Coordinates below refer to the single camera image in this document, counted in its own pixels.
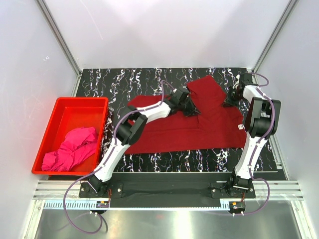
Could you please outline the dark red t shirt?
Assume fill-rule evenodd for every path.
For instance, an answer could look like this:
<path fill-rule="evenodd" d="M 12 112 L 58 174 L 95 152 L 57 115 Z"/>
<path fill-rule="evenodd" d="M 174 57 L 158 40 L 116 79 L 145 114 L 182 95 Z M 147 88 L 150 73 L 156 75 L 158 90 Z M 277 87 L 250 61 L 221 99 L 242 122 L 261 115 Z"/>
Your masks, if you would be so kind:
<path fill-rule="evenodd" d="M 163 153 L 212 148 L 243 148 L 246 131 L 237 107 L 222 106 L 225 92 L 207 75 L 187 83 L 200 114 L 182 112 L 146 124 L 140 139 L 126 154 Z"/>

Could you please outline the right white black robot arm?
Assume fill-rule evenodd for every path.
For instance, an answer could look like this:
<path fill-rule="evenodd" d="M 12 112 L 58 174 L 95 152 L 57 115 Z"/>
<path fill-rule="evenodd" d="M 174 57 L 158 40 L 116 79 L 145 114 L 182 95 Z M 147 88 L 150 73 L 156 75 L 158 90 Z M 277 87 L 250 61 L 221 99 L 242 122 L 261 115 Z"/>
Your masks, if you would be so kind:
<path fill-rule="evenodd" d="M 257 84 L 238 80 L 229 90 L 224 106 L 235 106 L 240 100 L 247 100 L 249 110 L 244 120 L 245 145 L 225 191 L 231 197 L 246 194 L 252 188 L 254 169 L 260 152 L 278 128 L 281 101 L 268 97 Z"/>

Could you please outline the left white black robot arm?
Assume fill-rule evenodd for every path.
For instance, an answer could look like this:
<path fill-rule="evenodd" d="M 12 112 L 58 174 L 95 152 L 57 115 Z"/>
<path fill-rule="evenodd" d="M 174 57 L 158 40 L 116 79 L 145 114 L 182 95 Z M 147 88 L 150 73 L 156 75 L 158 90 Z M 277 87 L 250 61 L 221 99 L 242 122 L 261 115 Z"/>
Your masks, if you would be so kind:
<path fill-rule="evenodd" d="M 155 120 L 169 117 L 178 111 L 184 116 L 192 117 L 200 114 L 191 97 L 174 101 L 173 97 L 161 99 L 155 104 L 145 107 L 127 106 L 124 115 L 116 124 L 113 137 L 107 152 L 94 172 L 88 176 L 90 191 L 96 197 L 103 197 L 108 190 L 106 184 L 125 151 L 135 144 L 144 131 L 145 126 Z"/>

